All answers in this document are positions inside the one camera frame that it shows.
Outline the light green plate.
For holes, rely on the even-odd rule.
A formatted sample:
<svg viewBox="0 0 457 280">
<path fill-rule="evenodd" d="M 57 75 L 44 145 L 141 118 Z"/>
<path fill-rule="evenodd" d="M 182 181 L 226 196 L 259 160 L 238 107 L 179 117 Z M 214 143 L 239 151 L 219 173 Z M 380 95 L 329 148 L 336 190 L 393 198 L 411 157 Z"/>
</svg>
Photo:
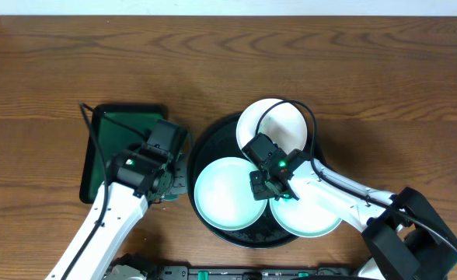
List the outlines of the light green plate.
<svg viewBox="0 0 457 280">
<path fill-rule="evenodd" d="M 194 185 L 194 204 L 209 225 L 228 231 L 254 224 L 267 207 L 253 197 L 249 174 L 256 167 L 248 160 L 225 157 L 208 164 Z"/>
<path fill-rule="evenodd" d="M 270 199 L 269 205 L 277 223 L 289 233 L 299 237 L 325 236 L 342 222 L 342 219 L 332 212 L 305 199 Z"/>
</svg>

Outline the green scrubbing sponge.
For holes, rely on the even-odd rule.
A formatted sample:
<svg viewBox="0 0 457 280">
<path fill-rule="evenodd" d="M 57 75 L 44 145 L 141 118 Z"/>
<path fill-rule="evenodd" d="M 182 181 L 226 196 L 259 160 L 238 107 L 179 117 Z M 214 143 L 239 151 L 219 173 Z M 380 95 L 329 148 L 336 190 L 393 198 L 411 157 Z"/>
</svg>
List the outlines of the green scrubbing sponge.
<svg viewBox="0 0 457 280">
<path fill-rule="evenodd" d="M 162 201 L 175 201 L 179 198 L 178 194 L 165 194 L 162 196 Z"/>
</svg>

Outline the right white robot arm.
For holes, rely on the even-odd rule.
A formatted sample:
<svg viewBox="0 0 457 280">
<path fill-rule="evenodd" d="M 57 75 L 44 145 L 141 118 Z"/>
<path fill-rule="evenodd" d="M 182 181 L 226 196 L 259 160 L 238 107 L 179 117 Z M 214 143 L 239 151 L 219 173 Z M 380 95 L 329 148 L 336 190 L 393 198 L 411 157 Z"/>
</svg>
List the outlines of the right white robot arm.
<svg viewBox="0 0 457 280">
<path fill-rule="evenodd" d="M 315 204 L 357 229 L 370 259 L 358 278 L 445 279 L 457 264 L 457 238 L 419 191 L 380 191 L 343 177 L 299 149 L 285 152 L 259 133 L 242 147 L 257 167 L 255 199 Z"/>
</svg>

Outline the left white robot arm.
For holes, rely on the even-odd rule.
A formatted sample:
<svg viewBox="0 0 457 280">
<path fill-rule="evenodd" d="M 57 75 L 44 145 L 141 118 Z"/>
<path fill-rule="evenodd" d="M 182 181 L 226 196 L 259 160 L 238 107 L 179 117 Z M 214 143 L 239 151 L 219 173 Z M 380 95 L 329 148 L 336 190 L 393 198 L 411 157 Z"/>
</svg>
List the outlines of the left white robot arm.
<svg viewBox="0 0 457 280">
<path fill-rule="evenodd" d="M 150 204 L 186 191 L 187 138 L 185 128 L 159 119 L 145 142 L 108 161 L 92 209 L 48 279 L 103 278 Z"/>
</svg>

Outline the round black tray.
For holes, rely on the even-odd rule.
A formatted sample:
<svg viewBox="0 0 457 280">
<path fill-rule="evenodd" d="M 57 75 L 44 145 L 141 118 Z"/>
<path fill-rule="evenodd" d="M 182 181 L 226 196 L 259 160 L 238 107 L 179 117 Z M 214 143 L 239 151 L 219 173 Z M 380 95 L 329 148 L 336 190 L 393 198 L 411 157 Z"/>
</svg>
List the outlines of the round black tray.
<svg viewBox="0 0 457 280">
<path fill-rule="evenodd" d="M 187 164 L 187 193 L 197 216 L 201 214 L 194 202 L 194 187 L 203 168 L 224 157 L 243 158 L 236 141 L 235 130 L 240 114 L 232 114 L 213 123 L 195 142 Z M 218 229 L 204 219 L 203 225 L 220 239 L 238 247 L 268 249 L 283 246 L 298 237 L 286 231 L 266 207 L 252 225 L 235 231 Z"/>
</svg>

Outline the rectangular dark green tray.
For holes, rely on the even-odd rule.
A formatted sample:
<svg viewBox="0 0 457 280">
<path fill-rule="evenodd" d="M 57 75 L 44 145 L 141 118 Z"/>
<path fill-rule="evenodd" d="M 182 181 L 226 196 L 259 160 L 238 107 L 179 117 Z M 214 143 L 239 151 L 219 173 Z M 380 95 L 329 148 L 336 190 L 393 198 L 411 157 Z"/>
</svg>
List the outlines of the rectangular dark green tray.
<svg viewBox="0 0 457 280">
<path fill-rule="evenodd" d="M 94 110 L 91 125 L 103 150 L 105 161 L 109 161 L 115 154 L 134 143 L 142 143 L 144 139 L 126 128 L 103 119 L 103 115 L 142 134 L 153 129 L 158 119 L 166 119 L 168 116 L 166 106 L 151 103 L 105 103 L 96 106 Z M 92 204 L 102 182 L 103 171 L 100 166 L 100 156 L 92 140 L 88 140 L 79 191 L 80 201 Z"/>
</svg>

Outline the white plate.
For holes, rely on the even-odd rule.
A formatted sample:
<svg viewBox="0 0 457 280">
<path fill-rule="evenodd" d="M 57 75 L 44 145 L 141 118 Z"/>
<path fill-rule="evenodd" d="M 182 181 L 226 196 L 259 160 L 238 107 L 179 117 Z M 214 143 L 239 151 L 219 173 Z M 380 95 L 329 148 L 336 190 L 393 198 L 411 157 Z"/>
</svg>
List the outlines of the white plate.
<svg viewBox="0 0 457 280">
<path fill-rule="evenodd" d="M 235 135 L 242 149 L 255 135 L 256 125 L 263 113 L 280 99 L 263 99 L 249 105 L 239 117 Z M 265 115 L 259 132 L 267 135 L 287 154 L 294 149 L 303 150 L 308 138 L 308 128 L 302 113 L 290 103 L 283 103 Z"/>
</svg>

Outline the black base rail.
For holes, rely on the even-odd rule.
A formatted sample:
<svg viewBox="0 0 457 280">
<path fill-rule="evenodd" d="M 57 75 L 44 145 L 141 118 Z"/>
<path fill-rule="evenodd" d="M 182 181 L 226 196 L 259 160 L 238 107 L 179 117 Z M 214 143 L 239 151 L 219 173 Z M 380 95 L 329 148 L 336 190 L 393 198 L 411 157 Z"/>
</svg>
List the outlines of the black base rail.
<svg viewBox="0 0 457 280">
<path fill-rule="evenodd" d="M 350 268 L 234 268 L 192 267 L 187 263 L 156 263 L 138 254 L 111 262 L 103 280 L 293 280 L 352 279 Z"/>
</svg>

